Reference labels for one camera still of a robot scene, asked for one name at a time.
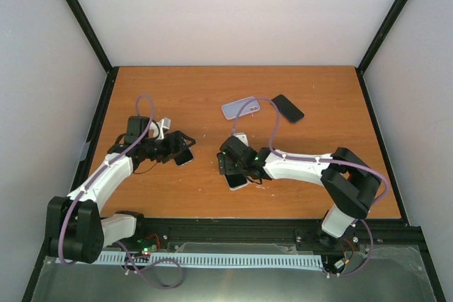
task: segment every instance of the black smartphone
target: black smartphone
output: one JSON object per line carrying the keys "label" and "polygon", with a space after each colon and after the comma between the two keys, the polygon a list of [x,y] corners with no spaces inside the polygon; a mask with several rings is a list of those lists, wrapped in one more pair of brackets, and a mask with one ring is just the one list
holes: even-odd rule
{"label": "black smartphone", "polygon": [[277,109],[280,111],[282,116],[289,120],[292,124],[300,121],[305,116],[304,113],[299,110],[296,105],[291,103],[291,101],[284,95],[278,95],[273,98],[272,101],[277,106]]}
{"label": "black smartphone", "polygon": [[177,155],[174,160],[177,166],[183,166],[193,161],[193,153],[190,149],[184,150],[180,155]]}
{"label": "black smartphone", "polygon": [[241,173],[237,175],[225,175],[225,178],[230,190],[237,190],[248,184],[246,176],[242,175]]}

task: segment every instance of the white backdrop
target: white backdrop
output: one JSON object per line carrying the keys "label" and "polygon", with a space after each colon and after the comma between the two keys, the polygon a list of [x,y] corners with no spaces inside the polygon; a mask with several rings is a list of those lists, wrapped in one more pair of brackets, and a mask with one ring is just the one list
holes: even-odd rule
{"label": "white backdrop", "polygon": [[20,301],[105,72],[65,0],[0,0],[0,301]]}
{"label": "white backdrop", "polygon": [[365,74],[409,219],[453,301],[452,0],[409,0]]}
{"label": "white backdrop", "polygon": [[114,65],[357,66],[393,0],[79,0]]}

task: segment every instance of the white slotted strip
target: white slotted strip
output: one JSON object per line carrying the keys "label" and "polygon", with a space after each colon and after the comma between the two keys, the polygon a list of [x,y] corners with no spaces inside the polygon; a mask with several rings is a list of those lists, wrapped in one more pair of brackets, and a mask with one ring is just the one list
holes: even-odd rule
{"label": "white slotted strip", "polygon": [[[189,254],[178,252],[154,252],[149,260],[137,260],[138,266],[148,265],[165,258],[176,260],[184,268],[243,269],[285,268],[319,271],[322,268],[319,255],[253,255],[253,254]],[[123,265],[126,254],[120,251],[103,251],[93,265]],[[163,262],[157,267],[174,267]]]}

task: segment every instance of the black frame bar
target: black frame bar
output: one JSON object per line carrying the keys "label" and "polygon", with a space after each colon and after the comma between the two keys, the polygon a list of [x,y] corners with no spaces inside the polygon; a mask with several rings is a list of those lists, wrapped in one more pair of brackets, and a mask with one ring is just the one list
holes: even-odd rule
{"label": "black frame bar", "polygon": [[88,18],[86,17],[85,12],[82,9],[82,6],[80,5],[79,1],[66,0],[66,2],[68,3],[72,13],[74,14],[74,17],[76,17],[77,22],[79,22],[81,29],[85,33],[86,39],[88,39],[91,47],[93,48],[94,53],[96,53],[96,56],[98,57],[99,62],[102,64],[105,72],[107,74],[111,73],[113,70],[112,64],[108,60],[107,55],[105,54],[98,37],[94,33],[94,30],[91,27],[91,24],[88,21]]}
{"label": "black frame bar", "polygon": [[[107,73],[101,98],[99,99],[87,137],[89,146],[86,158],[80,161],[79,167],[76,170],[71,187],[73,190],[88,177],[88,172],[93,161],[119,68],[114,68],[110,64],[78,0],[66,1],[79,22],[79,25],[85,33],[88,41],[90,42],[93,51],[96,53],[99,62],[102,64],[105,72]],[[389,174],[402,217],[402,220],[367,220],[367,222],[372,229],[373,239],[376,242],[381,240],[384,244],[418,246],[436,299],[438,301],[446,301],[421,228],[411,227],[408,225],[408,217],[403,206],[393,170],[391,169],[389,155],[386,151],[384,140],[382,139],[382,134],[379,130],[379,124],[377,122],[376,115],[374,114],[367,87],[363,79],[363,75],[365,74],[367,67],[370,65],[375,54],[387,36],[387,33],[390,31],[392,25],[398,18],[398,15],[403,10],[406,2],[407,0],[394,1],[373,41],[371,42],[371,45],[368,47],[368,50],[360,62],[360,65],[356,68],[360,88],[362,89],[362,93],[367,104],[369,116],[377,135],[379,147],[384,158],[385,166]],[[293,243],[295,241],[294,236],[297,230],[314,228],[316,224],[320,223],[320,220],[145,219],[144,222],[149,226],[149,228],[152,228],[152,230],[157,232],[159,235],[167,235],[167,240],[165,240],[164,243],[167,248],[170,248],[173,245],[190,241],[210,243],[216,243],[216,241],[221,243]],[[361,227],[361,225],[357,225],[355,234],[361,239],[367,238],[367,232],[363,227]],[[29,302],[32,300],[44,260],[45,250],[44,248],[41,248],[40,254],[38,255],[38,259],[31,274],[30,281],[28,282],[27,289],[25,290],[22,300],[23,302]]]}

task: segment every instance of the wooden table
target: wooden table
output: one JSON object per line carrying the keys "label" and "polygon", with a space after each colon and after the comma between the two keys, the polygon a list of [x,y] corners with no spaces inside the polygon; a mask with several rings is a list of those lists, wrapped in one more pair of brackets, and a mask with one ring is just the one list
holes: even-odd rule
{"label": "wooden table", "polygon": [[[183,167],[171,161],[148,173],[131,175],[102,210],[132,210],[148,217],[191,218],[321,218],[332,206],[322,187],[293,180],[265,181],[230,191],[219,174],[216,153],[229,136],[233,121],[221,106],[249,96],[273,98],[283,93],[304,113],[290,124],[281,119],[275,148],[293,153],[330,153],[344,146],[372,168],[386,170],[355,70],[352,66],[216,66],[121,67],[91,171],[99,166],[127,119],[134,102],[148,93],[155,120],[171,118],[171,131],[196,139],[195,160]],[[143,100],[143,115],[149,107]],[[275,111],[267,103],[254,115],[241,117],[238,132],[255,149],[267,144]],[[137,172],[151,166],[143,162]],[[399,218],[393,192],[373,207],[372,218]]]}

